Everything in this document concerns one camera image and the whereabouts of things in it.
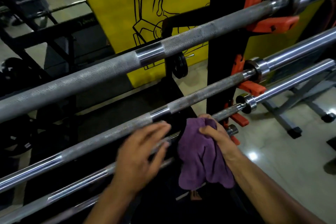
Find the floor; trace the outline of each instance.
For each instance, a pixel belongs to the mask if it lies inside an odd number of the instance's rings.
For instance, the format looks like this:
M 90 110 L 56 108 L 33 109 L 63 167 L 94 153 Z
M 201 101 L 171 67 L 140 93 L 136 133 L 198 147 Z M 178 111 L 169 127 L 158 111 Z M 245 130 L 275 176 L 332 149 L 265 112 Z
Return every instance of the floor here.
M 48 0 L 50 7 L 72 3 L 77 0 Z M 86 4 L 54 13 L 59 21 L 75 18 L 90 12 Z M 30 31 L 25 26 L 9 27 L 12 36 Z M 44 64 L 45 44 L 32 47 L 27 52 L 40 64 Z M 0 42 L 0 61 L 16 55 Z M 207 85 L 206 61 L 190 68 L 187 77 L 176 79 L 183 94 L 190 94 Z M 285 92 L 273 100 L 283 103 L 292 93 Z M 336 89 L 322 95 L 318 102 L 326 110 L 336 110 Z M 206 112 L 206 100 L 192 106 L 196 114 Z M 266 109 L 259 105 L 252 114 L 245 115 L 250 124 L 239 128 L 239 148 L 292 197 L 327 223 L 335 223 L 336 176 L 327 174 L 324 165 L 336 157 L 326 141 L 336 136 L 334 123 L 324 123 L 308 106 L 299 104 L 287 115 L 303 130 L 302 137 L 293 140 Z

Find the person's left hand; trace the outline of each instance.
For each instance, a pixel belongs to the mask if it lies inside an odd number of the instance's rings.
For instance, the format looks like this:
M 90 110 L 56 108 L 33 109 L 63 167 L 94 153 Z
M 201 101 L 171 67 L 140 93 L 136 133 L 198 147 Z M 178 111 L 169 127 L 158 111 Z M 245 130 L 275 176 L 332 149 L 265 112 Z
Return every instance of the person's left hand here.
M 169 144 L 162 144 L 151 162 L 148 158 L 170 128 L 170 124 L 163 121 L 141 128 L 126 139 L 118 151 L 116 171 L 111 182 L 115 192 L 124 197 L 134 197 L 157 175 Z

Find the person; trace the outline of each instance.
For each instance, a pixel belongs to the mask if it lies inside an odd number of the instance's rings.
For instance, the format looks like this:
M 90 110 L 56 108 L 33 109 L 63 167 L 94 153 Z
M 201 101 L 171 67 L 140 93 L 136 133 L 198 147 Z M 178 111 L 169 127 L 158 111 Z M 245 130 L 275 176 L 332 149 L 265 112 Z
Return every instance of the person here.
M 208 114 L 203 114 L 200 117 L 211 118 Z M 169 132 L 170 128 L 171 126 L 166 122 L 151 124 L 135 131 L 125 140 L 118 152 L 115 175 L 111 184 L 100 196 L 86 218 L 85 224 L 119 223 L 137 193 L 157 175 L 165 158 L 167 142 L 161 145 L 152 161 L 148 161 L 148 158 L 153 147 Z M 219 123 L 217 123 L 217 130 L 206 126 L 200 128 L 199 132 L 212 137 L 217 142 L 237 184 L 265 223 L 324 223 L 289 196 L 258 166 L 242 154 Z M 225 210 L 227 208 L 216 209 L 222 219 L 226 218 Z M 172 213 L 161 216 L 160 219 L 156 220 L 156 223 L 163 223 L 161 220 L 170 215 Z

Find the white marble floor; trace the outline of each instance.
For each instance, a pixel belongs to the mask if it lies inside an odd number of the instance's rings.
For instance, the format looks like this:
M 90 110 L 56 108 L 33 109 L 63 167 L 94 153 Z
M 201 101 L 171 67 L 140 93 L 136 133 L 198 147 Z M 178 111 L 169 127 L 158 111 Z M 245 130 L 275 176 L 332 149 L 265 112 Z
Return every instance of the white marble floor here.
M 175 80 L 184 95 L 207 85 L 207 62 L 194 65 L 187 77 Z M 243 93 L 237 90 L 236 95 Z M 291 92 L 272 100 L 280 105 Z M 336 89 L 332 88 L 317 103 L 325 110 L 336 110 Z M 206 100 L 192 106 L 197 115 L 206 112 Z M 336 137 L 336 121 L 324 123 L 307 105 L 298 104 L 286 112 L 303 130 L 292 139 L 263 105 L 251 114 L 241 114 L 250 124 L 244 128 L 235 124 L 241 142 L 239 148 L 292 197 L 327 223 L 336 223 L 336 176 L 327 174 L 323 166 L 336 157 L 336 151 L 326 141 Z

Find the purple cloth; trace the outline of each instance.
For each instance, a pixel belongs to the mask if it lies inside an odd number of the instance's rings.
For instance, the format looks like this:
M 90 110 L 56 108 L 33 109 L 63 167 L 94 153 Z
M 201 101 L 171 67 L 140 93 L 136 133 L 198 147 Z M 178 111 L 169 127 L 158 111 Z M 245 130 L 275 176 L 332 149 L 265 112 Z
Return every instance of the purple cloth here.
M 212 119 L 187 119 L 185 130 L 178 142 L 177 152 L 183 161 L 178 183 L 183 189 L 195 190 L 204 182 L 219 182 L 225 188 L 232 188 L 235 184 L 217 143 L 198 130 L 207 125 L 217 128 Z

